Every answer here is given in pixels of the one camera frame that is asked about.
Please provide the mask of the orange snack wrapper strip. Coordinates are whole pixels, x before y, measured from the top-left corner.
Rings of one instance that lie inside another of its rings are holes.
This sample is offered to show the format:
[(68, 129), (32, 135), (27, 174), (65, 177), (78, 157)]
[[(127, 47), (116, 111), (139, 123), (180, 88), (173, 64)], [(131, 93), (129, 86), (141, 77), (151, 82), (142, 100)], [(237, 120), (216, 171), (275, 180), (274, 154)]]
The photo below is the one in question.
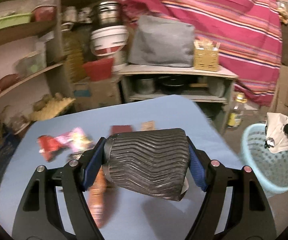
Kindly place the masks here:
[(104, 193), (107, 190), (107, 180), (101, 167), (93, 185), (89, 188), (88, 207), (98, 228), (103, 226)]

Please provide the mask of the black ribbed paper bag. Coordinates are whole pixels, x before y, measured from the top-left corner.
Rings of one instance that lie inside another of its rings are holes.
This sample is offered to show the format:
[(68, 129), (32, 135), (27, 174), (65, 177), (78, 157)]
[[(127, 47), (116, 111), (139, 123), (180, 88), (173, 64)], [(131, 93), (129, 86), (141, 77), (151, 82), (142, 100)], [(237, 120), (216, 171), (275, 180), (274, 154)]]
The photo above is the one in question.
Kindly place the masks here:
[(181, 128), (113, 134), (104, 145), (103, 172), (112, 184), (179, 202), (190, 161)]

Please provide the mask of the light blue plastic basket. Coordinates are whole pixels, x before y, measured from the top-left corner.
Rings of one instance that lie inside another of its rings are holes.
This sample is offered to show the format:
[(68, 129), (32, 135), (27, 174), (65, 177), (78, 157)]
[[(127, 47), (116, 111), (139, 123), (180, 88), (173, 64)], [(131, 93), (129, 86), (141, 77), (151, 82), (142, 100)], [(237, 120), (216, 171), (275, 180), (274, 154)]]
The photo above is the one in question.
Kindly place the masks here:
[(239, 156), (255, 173), (265, 195), (288, 191), (288, 151), (271, 153), (265, 145), (265, 124), (248, 126), (241, 137)]

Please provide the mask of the cooking oil bottle on floor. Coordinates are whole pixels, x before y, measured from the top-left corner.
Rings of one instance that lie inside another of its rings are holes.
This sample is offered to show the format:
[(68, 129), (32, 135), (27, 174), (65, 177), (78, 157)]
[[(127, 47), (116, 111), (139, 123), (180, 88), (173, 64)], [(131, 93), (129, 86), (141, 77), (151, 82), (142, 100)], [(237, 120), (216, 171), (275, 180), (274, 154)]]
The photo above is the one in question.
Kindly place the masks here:
[(231, 113), (227, 121), (227, 127), (229, 129), (238, 128), (241, 124), (245, 110), (245, 103), (247, 103), (247, 98), (245, 98), (245, 95), (243, 93), (237, 93), (234, 98), (233, 108), (231, 109)]

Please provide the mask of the pink cake roll wrapper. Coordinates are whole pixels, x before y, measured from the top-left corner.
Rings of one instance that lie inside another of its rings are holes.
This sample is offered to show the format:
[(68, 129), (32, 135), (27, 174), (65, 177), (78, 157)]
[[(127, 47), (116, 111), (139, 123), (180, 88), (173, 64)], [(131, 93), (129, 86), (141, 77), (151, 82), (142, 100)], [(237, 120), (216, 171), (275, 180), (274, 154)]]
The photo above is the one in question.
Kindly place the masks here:
[(81, 153), (94, 148), (94, 142), (88, 138), (83, 129), (76, 127), (73, 130), (55, 137), (63, 147), (70, 148), (73, 153)]

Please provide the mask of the maroon small box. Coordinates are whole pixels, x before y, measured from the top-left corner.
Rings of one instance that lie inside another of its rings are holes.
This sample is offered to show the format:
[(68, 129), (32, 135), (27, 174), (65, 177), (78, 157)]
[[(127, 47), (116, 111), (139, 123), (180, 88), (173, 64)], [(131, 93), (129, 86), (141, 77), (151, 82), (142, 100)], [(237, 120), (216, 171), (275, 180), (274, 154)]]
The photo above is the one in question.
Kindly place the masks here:
[(133, 127), (131, 125), (113, 125), (110, 128), (110, 135), (119, 133), (128, 133), (132, 131)]

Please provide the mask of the yellow egg tray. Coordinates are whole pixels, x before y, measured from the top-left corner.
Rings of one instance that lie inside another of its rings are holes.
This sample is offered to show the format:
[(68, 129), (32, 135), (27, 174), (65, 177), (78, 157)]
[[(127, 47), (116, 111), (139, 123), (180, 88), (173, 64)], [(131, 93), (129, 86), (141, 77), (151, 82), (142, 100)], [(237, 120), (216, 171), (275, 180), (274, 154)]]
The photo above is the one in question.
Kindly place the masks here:
[(33, 111), (28, 118), (31, 121), (44, 121), (55, 118), (68, 110), (74, 102), (74, 98), (63, 98), (60, 101), (51, 99), (44, 108), (40, 111)]

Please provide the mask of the cardboard box under basin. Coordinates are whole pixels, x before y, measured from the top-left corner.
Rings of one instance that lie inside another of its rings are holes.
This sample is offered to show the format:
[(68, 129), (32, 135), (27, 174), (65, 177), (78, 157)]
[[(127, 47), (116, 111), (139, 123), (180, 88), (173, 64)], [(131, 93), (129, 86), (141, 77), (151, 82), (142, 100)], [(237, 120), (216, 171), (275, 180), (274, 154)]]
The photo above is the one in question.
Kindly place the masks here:
[(120, 76), (91, 81), (89, 77), (72, 85), (74, 104), (77, 112), (89, 109), (119, 105), (122, 103), (120, 93)]

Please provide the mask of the white paper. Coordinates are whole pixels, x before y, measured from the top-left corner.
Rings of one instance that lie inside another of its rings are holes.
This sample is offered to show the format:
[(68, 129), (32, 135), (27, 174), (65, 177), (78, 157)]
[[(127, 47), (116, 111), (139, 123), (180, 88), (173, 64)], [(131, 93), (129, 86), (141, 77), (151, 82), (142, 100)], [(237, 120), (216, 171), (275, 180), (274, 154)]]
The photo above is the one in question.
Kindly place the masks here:
[(287, 124), (288, 116), (282, 113), (267, 113), (265, 141), (271, 153), (288, 151), (288, 135), (284, 132)]

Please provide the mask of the red plastic basin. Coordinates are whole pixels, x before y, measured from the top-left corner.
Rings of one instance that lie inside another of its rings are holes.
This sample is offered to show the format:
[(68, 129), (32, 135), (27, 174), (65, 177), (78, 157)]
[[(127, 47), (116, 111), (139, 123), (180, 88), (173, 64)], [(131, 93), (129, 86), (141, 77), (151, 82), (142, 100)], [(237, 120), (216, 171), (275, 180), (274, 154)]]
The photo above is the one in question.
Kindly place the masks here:
[(114, 59), (111, 57), (86, 62), (82, 67), (90, 78), (90, 81), (96, 82), (111, 78), (113, 64)]

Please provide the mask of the green plastic tray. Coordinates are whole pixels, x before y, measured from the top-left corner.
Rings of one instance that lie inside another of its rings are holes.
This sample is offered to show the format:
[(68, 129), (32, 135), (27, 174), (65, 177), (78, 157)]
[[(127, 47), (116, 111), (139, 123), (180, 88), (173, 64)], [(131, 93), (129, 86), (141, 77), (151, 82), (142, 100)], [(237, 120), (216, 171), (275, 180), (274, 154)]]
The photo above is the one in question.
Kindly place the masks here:
[(30, 23), (32, 14), (14, 14), (0, 18), (0, 29), (12, 27), (15, 25)]

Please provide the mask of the wooden wall shelf unit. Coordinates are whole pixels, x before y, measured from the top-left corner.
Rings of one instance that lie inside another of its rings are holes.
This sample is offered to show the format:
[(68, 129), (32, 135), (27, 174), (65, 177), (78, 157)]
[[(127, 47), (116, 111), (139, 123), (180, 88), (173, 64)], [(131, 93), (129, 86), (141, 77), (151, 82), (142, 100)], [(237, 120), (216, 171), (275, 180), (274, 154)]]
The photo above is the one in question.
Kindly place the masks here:
[(0, 0), (0, 18), (24, 13), (30, 23), (0, 29), (0, 122), (29, 115), (47, 95), (72, 97), (60, 0)]

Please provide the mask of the white plastic bucket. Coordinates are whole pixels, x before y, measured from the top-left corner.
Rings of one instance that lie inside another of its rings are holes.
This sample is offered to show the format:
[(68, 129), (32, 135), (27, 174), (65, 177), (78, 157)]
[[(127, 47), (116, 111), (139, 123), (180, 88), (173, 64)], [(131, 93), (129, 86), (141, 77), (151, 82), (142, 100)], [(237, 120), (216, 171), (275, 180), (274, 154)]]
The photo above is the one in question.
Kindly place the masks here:
[(114, 25), (91, 33), (91, 52), (98, 57), (114, 55), (127, 44), (129, 32), (125, 25)]

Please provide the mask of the red foil snack wrapper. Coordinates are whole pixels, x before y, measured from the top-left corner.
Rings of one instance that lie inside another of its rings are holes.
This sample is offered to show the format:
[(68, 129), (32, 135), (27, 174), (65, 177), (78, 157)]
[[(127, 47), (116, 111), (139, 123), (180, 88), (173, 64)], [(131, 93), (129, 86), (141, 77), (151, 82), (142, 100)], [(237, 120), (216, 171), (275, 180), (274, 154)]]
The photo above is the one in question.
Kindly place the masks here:
[(50, 135), (40, 136), (37, 139), (37, 142), (40, 147), (39, 153), (47, 162), (50, 162), (55, 157), (56, 153), (64, 147), (61, 142)]

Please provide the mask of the grey fabric cover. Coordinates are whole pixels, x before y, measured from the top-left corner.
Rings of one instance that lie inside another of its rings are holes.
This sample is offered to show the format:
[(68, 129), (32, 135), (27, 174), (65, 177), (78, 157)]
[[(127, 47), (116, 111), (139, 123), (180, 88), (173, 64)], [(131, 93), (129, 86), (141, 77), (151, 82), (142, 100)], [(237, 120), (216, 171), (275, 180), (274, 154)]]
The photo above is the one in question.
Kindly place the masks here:
[(191, 24), (142, 15), (128, 62), (149, 66), (192, 67), (195, 28)]

